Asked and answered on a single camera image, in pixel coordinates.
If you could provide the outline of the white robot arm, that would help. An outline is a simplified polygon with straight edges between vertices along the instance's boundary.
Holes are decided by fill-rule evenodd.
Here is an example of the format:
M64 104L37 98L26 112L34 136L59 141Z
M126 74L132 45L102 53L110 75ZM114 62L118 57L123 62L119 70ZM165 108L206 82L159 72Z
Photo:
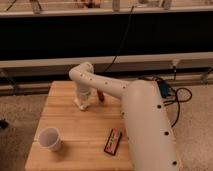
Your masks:
M69 77L80 109L92 88L121 100L134 171L180 171L175 136L156 82L99 76L90 62L73 67Z

